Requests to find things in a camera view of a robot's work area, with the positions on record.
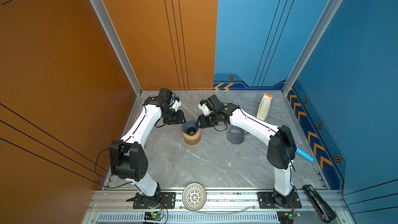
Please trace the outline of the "blue glass dripper cone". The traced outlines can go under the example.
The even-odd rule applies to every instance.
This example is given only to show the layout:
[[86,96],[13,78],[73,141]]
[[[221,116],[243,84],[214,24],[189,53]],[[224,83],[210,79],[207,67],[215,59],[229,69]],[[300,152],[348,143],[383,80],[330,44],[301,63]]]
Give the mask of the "blue glass dripper cone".
[[197,134],[199,128],[197,127],[197,121],[196,120],[187,120],[183,125],[182,125],[182,131],[184,134],[187,134],[188,136],[194,136]]

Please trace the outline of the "coffee filter box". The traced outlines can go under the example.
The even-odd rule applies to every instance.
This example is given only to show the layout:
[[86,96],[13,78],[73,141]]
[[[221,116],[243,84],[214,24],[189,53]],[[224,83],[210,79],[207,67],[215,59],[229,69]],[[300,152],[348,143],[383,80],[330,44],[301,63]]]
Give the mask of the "coffee filter box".
[[256,117],[258,119],[260,119],[262,121],[264,121],[266,119],[269,109],[270,109],[270,106],[271,106],[272,98],[273,98],[272,95],[270,95],[268,93],[264,94],[264,96],[260,102],[260,105],[259,105],[259,108],[257,111],[257,115],[256,115]]

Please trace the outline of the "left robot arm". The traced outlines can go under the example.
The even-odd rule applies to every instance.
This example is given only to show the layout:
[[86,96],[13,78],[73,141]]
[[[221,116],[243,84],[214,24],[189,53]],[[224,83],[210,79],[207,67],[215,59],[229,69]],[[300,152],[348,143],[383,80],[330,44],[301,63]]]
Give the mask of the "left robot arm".
[[148,97],[137,120],[120,141],[109,146],[110,169],[113,175],[136,187],[139,194],[153,198],[160,186],[149,175],[149,162],[144,151],[150,132],[159,122],[164,125],[186,123],[181,100],[169,89],[160,89],[157,96]]

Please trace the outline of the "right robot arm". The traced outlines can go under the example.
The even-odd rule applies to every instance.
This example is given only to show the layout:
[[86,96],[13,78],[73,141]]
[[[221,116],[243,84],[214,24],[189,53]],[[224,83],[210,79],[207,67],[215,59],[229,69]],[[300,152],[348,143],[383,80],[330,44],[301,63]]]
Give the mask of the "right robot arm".
[[293,190],[293,161],[297,146],[288,126],[280,127],[266,123],[245,112],[239,105],[224,103],[212,95],[198,104],[202,115],[196,126],[205,129],[220,123],[233,125],[252,134],[267,146],[267,159],[274,167],[274,193],[287,197]]

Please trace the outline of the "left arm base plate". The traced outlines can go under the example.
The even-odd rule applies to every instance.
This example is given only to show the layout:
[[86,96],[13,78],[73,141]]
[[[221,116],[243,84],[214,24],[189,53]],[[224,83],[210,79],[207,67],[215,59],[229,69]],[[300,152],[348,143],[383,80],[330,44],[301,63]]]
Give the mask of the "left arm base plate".
[[140,195],[139,193],[133,198],[134,209],[145,209],[145,208],[162,208],[165,206],[168,209],[175,207],[176,193],[175,192],[158,192],[154,196],[147,197]]

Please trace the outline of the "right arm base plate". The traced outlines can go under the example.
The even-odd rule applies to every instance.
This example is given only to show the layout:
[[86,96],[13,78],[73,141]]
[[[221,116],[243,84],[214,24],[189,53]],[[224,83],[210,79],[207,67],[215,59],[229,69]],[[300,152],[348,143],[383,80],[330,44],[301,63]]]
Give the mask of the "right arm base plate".
[[[276,205],[276,202],[274,200],[272,192],[266,192],[266,191],[258,192],[257,196],[258,196],[258,203],[259,203],[259,206],[261,209],[282,208],[282,207]],[[295,208],[295,209],[302,208],[301,200],[300,200],[297,192],[294,195],[292,204],[293,204],[293,208]]]

